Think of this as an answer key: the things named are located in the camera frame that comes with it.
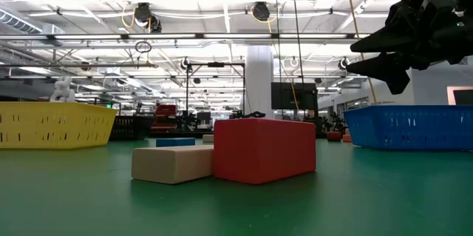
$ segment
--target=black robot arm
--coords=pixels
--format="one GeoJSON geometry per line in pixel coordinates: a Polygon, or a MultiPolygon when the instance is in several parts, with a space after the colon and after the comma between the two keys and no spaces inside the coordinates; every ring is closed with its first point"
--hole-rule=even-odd
{"type": "Polygon", "coordinates": [[[458,64],[473,54],[473,0],[401,0],[389,9],[385,25],[351,46],[353,52],[380,55],[350,64],[347,71],[385,81],[392,94],[406,88],[409,68],[458,64]]]}

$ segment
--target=white column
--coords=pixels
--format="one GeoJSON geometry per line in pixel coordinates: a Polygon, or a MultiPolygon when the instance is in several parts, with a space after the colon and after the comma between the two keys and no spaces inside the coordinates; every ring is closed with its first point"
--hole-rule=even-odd
{"type": "Polygon", "coordinates": [[[273,118],[271,82],[273,81],[273,51],[271,46],[248,46],[246,55],[245,114],[260,111],[273,118]]]}

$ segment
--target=yellow basket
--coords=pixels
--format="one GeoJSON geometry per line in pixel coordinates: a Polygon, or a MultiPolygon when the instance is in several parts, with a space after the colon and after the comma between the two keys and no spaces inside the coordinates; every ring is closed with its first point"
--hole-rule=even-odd
{"type": "Polygon", "coordinates": [[[0,102],[0,149],[105,145],[116,113],[80,103],[0,102]]]}

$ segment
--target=red foam block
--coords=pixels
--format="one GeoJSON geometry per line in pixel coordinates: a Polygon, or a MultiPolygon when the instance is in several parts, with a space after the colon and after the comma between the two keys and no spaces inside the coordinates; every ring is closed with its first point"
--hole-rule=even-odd
{"type": "Polygon", "coordinates": [[[314,124],[264,118],[215,123],[217,178],[261,184],[315,170],[314,124]]]}
{"type": "Polygon", "coordinates": [[[327,132],[327,141],[340,141],[341,133],[340,132],[327,132]]]}

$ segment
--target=foam block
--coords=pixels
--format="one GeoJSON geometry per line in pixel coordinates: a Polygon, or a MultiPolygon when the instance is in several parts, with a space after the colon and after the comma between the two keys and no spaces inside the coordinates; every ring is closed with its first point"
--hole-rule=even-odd
{"type": "Polygon", "coordinates": [[[136,148],[132,177],[142,181],[182,183],[212,175],[212,145],[136,148]]]}
{"type": "Polygon", "coordinates": [[[261,184],[316,170],[314,124],[243,118],[216,121],[214,176],[261,184]]]}
{"type": "Polygon", "coordinates": [[[352,137],[349,136],[349,135],[343,135],[343,137],[341,139],[343,140],[344,143],[351,143],[352,142],[352,137]]]}
{"type": "Polygon", "coordinates": [[[204,136],[202,136],[202,141],[204,143],[213,143],[214,142],[214,135],[204,135],[204,136]]]}
{"type": "Polygon", "coordinates": [[[156,139],[156,147],[162,146],[193,146],[195,138],[159,138],[156,139]]]}
{"type": "Polygon", "coordinates": [[[327,132],[327,141],[340,141],[341,133],[340,132],[327,132]]]}

